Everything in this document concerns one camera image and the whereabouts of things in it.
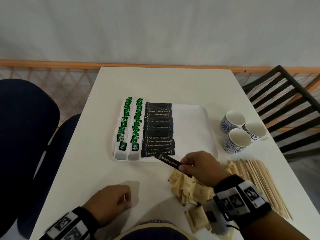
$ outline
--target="mug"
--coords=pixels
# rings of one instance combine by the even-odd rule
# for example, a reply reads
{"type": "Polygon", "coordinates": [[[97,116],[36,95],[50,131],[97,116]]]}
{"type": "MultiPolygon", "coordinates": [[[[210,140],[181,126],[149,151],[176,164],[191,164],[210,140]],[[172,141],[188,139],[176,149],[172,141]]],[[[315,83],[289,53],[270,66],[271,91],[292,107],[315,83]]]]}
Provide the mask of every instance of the mug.
{"type": "Polygon", "coordinates": [[[228,133],[232,129],[241,128],[246,122],[242,113],[230,110],[226,113],[220,123],[220,129],[224,133],[228,133]]]}
{"type": "Polygon", "coordinates": [[[249,134],[253,141],[259,140],[267,134],[267,129],[264,124],[259,122],[248,121],[242,129],[249,134]]]}
{"type": "Polygon", "coordinates": [[[230,154],[239,153],[251,145],[251,137],[242,129],[232,129],[224,139],[223,149],[230,154]]]}

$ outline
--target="lattice panel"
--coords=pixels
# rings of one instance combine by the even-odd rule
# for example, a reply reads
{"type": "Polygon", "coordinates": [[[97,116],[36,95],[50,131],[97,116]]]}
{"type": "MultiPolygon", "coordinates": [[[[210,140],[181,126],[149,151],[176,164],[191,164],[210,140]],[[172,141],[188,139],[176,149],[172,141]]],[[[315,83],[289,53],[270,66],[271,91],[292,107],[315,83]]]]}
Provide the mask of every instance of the lattice panel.
{"type": "MultiPolygon", "coordinates": [[[[88,70],[88,69],[54,69],[54,68],[25,68],[25,67],[0,67],[0,79],[23,79],[30,81],[41,89],[43,89],[58,105],[60,109],[60,124],[65,122],[68,118],[78,113],[82,113],[82,110],[86,104],[86,101],[91,92],[92,86],[97,78],[99,70],[88,70]]],[[[254,80],[263,76],[263,73],[235,73],[235,77],[237,78],[239,84],[244,86],[253,82],[254,80]]],[[[318,74],[292,74],[292,76],[303,86],[305,87],[310,82],[312,82],[318,74]]],[[[266,84],[274,77],[270,78],[265,83],[256,87],[252,92],[248,94],[248,97],[252,97],[259,90],[261,90],[266,84]]],[[[257,101],[268,95],[271,91],[281,86],[285,80],[282,80],[281,83],[274,86],[270,89],[266,94],[260,97],[257,101]]],[[[263,109],[271,102],[275,101],[286,92],[293,89],[292,86],[285,89],[283,92],[278,94],[275,98],[271,99],[264,105],[262,105],[259,109],[263,109]]],[[[320,87],[314,90],[311,95],[313,95],[318,101],[320,101],[320,87]]],[[[268,117],[270,114],[276,112],[282,106],[287,103],[284,102],[272,111],[262,116],[262,119],[268,117]]],[[[285,119],[290,115],[305,109],[309,104],[304,103],[297,107],[296,109],[288,112],[281,117],[281,119],[285,119]]],[[[309,116],[302,118],[299,121],[296,121],[289,125],[289,127],[295,127],[300,125],[306,121],[309,121],[315,117],[317,117],[318,113],[310,114],[309,116]]]]}

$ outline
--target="black coffee stick held in hand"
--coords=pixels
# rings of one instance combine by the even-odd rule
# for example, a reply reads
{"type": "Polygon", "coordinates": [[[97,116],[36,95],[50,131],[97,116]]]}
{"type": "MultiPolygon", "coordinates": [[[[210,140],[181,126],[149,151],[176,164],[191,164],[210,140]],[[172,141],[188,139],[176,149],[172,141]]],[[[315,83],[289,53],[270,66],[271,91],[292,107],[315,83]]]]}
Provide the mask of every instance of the black coffee stick held in hand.
{"type": "MultiPolygon", "coordinates": [[[[159,159],[160,161],[164,162],[165,164],[175,168],[176,170],[180,171],[179,170],[179,166],[180,165],[183,165],[183,163],[177,161],[177,160],[174,160],[172,157],[169,157],[168,155],[165,155],[165,154],[157,154],[154,156],[156,159],[159,159]]],[[[186,174],[186,176],[192,178],[192,175],[190,174],[186,174]]]]}

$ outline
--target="black chair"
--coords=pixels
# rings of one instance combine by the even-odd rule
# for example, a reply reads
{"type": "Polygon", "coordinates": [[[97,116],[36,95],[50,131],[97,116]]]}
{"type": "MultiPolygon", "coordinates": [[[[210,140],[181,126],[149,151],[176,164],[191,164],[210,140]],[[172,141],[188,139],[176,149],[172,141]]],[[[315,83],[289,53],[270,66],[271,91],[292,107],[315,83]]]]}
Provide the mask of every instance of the black chair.
{"type": "MultiPolygon", "coordinates": [[[[303,117],[306,117],[307,115],[313,113],[313,112],[318,112],[320,113],[320,104],[318,103],[318,101],[315,100],[314,97],[312,97],[310,95],[310,93],[308,93],[306,91],[306,89],[304,89],[281,65],[276,66],[275,68],[273,68],[270,72],[268,72],[267,74],[265,74],[264,76],[260,77],[259,79],[251,82],[250,84],[247,84],[245,86],[242,87],[242,89],[244,90],[244,92],[246,94],[249,94],[255,87],[259,86],[260,84],[266,82],[268,79],[270,79],[271,77],[275,76],[277,73],[279,73],[279,75],[270,80],[270,82],[263,87],[260,91],[258,91],[256,94],[254,94],[251,98],[250,98],[250,102],[254,102],[255,100],[257,100],[259,97],[263,96],[264,94],[268,93],[268,91],[273,88],[276,84],[278,84],[279,82],[281,82],[283,79],[286,79],[286,82],[284,82],[282,85],[280,85],[279,87],[277,87],[276,89],[274,89],[272,92],[270,92],[269,94],[267,94],[265,97],[263,97],[262,99],[260,99],[258,102],[256,102],[253,106],[255,109],[258,109],[260,106],[262,106],[263,104],[265,104],[266,102],[270,101],[272,98],[274,98],[275,96],[277,96],[280,92],[284,91],[285,89],[287,89],[289,86],[293,86],[293,89],[286,92],[283,96],[281,96],[280,98],[278,98],[277,100],[273,101],[272,103],[270,103],[269,105],[267,105],[266,107],[264,107],[263,109],[261,109],[258,112],[259,116],[265,115],[267,112],[271,111],[272,109],[276,108],[277,106],[281,105],[283,102],[287,101],[288,99],[290,99],[291,97],[296,96],[297,94],[300,94],[301,97],[294,100],[291,103],[288,103],[287,105],[285,105],[284,107],[282,107],[281,109],[279,109],[278,111],[276,111],[275,113],[269,115],[268,117],[266,117],[265,119],[263,119],[263,123],[266,125],[272,121],[274,121],[275,119],[283,116],[284,114],[286,114],[287,112],[293,110],[294,108],[298,107],[299,105],[308,102],[310,104],[309,107],[291,115],[290,117],[279,121],[278,123],[276,123],[275,125],[272,125],[271,127],[268,128],[268,131],[274,132],[280,128],[285,127],[286,125],[291,124],[294,121],[297,121],[303,117]]],[[[295,128],[290,129],[289,131],[286,131],[280,135],[277,135],[274,137],[274,141],[275,142],[279,142],[279,141],[283,141],[289,137],[292,137],[298,133],[301,133],[303,131],[306,131],[307,129],[310,128],[314,128],[316,126],[318,126],[320,124],[320,117],[317,117],[315,119],[312,119],[302,125],[299,125],[295,128]]],[[[295,141],[293,143],[290,143],[288,145],[284,145],[282,147],[280,147],[280,150],[282,153],[286,153],[289,152],[291,150],[309,145],[311,143],[320,141],[320,133],[316,133],[314,135],[311,135],[309,137],[300,139],[298,141],[295,141]]],[[[307,150],[307,151],[303,151],[303,152],[297,152],[297,153],[291,153],[291,154],[286,154],[284,155],[285,158],[287,159],[287,161],[292,161],[298,158],[302,158],[302,157],[309,157],[309,156],[315,156],[315,155],[320,155],[320,149],[316,148],[316,149],[312,149],[312,150],[307,150]]]]}

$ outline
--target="gray wall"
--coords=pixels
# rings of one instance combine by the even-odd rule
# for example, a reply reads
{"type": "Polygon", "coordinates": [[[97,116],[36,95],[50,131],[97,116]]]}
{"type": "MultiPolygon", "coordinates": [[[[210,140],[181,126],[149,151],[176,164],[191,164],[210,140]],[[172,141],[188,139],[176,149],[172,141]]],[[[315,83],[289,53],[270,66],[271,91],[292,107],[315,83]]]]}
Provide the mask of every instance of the gray wall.
{"type": "Polygon", "coordinates": [[[320,0],[0,0],[0,59],[319,67],[320,0]]]}

